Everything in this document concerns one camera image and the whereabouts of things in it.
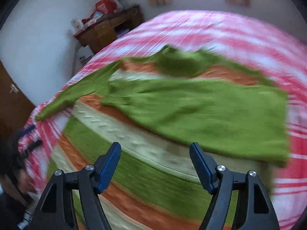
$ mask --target plaid pattern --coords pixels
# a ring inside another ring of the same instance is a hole
[[[289,94],[287,126],[291,155],[287,167],[275,174],[273,205],[280,228],[290,229],[307,205],[307,47],[276,27],[231,13],[212,11],[168,12],[143,23],[96,54],[67,84],[78,82],[123,56],[148,56],[170,44],[184,51],[209,48],[236,62],[261,69]],[[50,103],[34,109],[27,124]],[[37,138],[44,146],[27,162],[34,186],[45,187],[48,159],[72,108],[35,122],[37,130],[20,141],[20,149]]]

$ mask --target blue gripper pad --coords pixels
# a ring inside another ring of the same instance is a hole
[[[215,171],[215,167],[217,166],[216,162],[213,157],[203,152],[198,143],[192,143],[189,152],[203,189],[213,195],[218,186]]]
[[[99,157],[95,162],[94,166],[96,167],[96,172],[99,173],[99,183],[96,187],[99,194],[108,188],[121,154],[122,147],[119,143],[114,142],[108,152],[100,156],[101,158]]]

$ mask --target bed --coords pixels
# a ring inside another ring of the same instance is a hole
[[[217,11],[172,11],[143,23],[105,47],[61,91],[123,56],[149,56],[166,44],[183,51],[210,49],[262,70],[288,92],[287,124],[291,155],[287,167],[275,172],[271,199],[280,228],[290,229],[307,205],[306,45],[256,19]],[[67,108],[45,121],[36,122],[35,116],[58,94],[34,109],[27,125],[35,123],[37,129],[20,141],[21,149],[38,138],[44,143],[26,164],[38,193],[46,185],[49,158],[73,109]]]

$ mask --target bedsheet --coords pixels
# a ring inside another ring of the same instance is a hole
[[[172,11],[143,23],[102,49],[61,91],[123,56],[152,55],[166,44],[183,51],[210,49],[251,68],[261,69],[288,92],[291,155],[287,167],[278,169],[274,176],[271,199],[280,228],[290,229],[307,205],[306,45],[256,19],[217,11]],[[56,96],[33,110],[27,125],[34,123],[36,130],[19,143],[19,148],[23,149],[38,138],[43,140],[43,147],[26,163],[38,193],[46,185],[48,160],[72,112],[72,108],[67,108],[43,122],[35,122],[35,115]]]

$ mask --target red bag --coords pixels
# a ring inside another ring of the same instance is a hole
[[[96,11],[105,14],[114,14],[117,4],[112,0],[101,0],[96,3]]]

